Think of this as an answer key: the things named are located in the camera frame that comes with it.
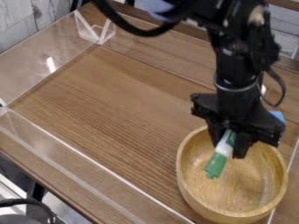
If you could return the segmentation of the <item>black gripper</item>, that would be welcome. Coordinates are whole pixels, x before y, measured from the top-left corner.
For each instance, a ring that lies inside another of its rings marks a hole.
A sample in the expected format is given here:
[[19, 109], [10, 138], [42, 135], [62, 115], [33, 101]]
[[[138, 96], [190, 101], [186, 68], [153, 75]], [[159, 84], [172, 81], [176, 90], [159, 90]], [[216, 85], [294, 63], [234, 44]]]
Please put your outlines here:
[[226, 115], [220, 109], [220, 100], [216, 94], [196, 93], [192, 95], [192, 113], [206, 120], [213, 145], [217, 146], [226, 129], [237, 133], [233, 157], [242, 159], [249, 148], [258, 142], [278, 146], [286, 126], [277, 127], [272, 123], [272, 115], [260, 102], [249, 110], [249, 114], [240, 118]]

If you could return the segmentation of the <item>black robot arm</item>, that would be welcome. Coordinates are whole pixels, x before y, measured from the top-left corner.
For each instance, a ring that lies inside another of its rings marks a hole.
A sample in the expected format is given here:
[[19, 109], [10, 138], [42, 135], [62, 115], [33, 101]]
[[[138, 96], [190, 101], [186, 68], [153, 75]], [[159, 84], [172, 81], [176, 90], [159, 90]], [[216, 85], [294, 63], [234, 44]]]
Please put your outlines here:
[[244, 158], [258, 141], [273, 146], [286, 124], [265, 107], [264, 75], [280, 58], [265, 0], [150, 0], [147, 9], [165, 22], [193, 19], [205, 27], [217, 55], [214, 94], [192, 95], [192, 112], [209, 124], [217, 144], [226, 130], [237, 133], [234, 158]]

